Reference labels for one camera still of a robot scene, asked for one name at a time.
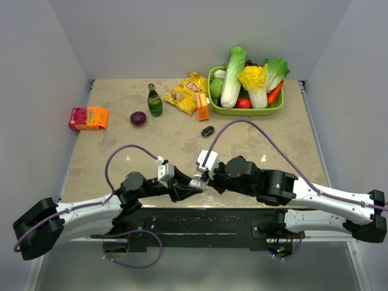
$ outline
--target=gray wall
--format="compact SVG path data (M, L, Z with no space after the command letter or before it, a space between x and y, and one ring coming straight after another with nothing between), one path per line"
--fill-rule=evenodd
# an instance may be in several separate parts
M88 76L207 75L242 45L307 79L350 0L50 0Z
M388 192L387 15L386 0L353 0L307 80L327 168L342 190ZM388 239L360 247L374 290L387 290Z
M22 290L29 263L12 252L12 223L58 197L87 78L47 0L0 2L0 290Z

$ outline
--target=small orange box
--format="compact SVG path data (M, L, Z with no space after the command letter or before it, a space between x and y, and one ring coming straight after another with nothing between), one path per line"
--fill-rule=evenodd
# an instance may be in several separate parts
M69 127L73 130L106 129L109 112L101 107L73 108Z
M209 106L207 105L206 95L201 93L195 96L199 121L209 120Z

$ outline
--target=beige table surface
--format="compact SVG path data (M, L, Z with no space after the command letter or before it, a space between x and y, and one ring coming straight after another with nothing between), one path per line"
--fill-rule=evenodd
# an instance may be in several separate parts
M208 149L215 134L201 136L209 125L220 130L234 116L217 115L210 109L210 119L199 122L197 113L189 116L164 101L163 114L152 117L147 106L149 83L164 96L179 84L180 79L97 79L88 106L100 106L110 113L106 130L81 131L62 193L62 202L78 202L98 198L110 189L104 179L104 166L109 155L124 144L138 144L156 156L168 159L183 173L193 176L195 161L202 149ZM274 115L249 118L263 128L300 169L317 184L325 185L323 168L297 80L284 83L285 102ZM147 123L136 128L129 117L134 111L147 114ZM215 149L221 161L242 155L262 169L279 169L295 173L269 142L252 126L237 123L218 140ZM141 172L146 178L157 176L152 158L137 149L125 149L112 160L109 176L118 188L125 176ZM142 199L146 207L265 207L255 198L233 192L219 195L215 190L172 203L169 196Z

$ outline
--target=red tomato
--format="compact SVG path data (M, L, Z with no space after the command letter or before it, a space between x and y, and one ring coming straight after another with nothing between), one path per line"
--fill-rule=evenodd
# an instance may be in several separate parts
M236 108L240 108L240 109L252 108L252 103L248 98L238 98L236 103Z

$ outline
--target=green basket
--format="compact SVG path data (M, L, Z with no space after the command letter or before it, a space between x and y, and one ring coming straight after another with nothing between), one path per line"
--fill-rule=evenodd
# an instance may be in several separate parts
M283 93L283 88L281 89L281 92L279 93L279 96L277 97L275 103L273 103L271 106L267 108L261 108L261 109L239 109L239 108L222 108L220 106L217 106L212 99L212 96L210 94L210 83L214 79L214 73L217 70L225 70L226 71L226 66L224 67L215 67L212 69L209 73L209 78L207 79L207 87L209 88L209 99L210 103L213 106L213 109L215 113L220 114L220 115L233 115L233 116L262 116L262 115L271 115L276 113L276 111L279 110L280 107L283 106L284 103L284 93ZM248 92L246 92L243 87L241 86L241 91L238 95L239 97L247 97L248 98Z

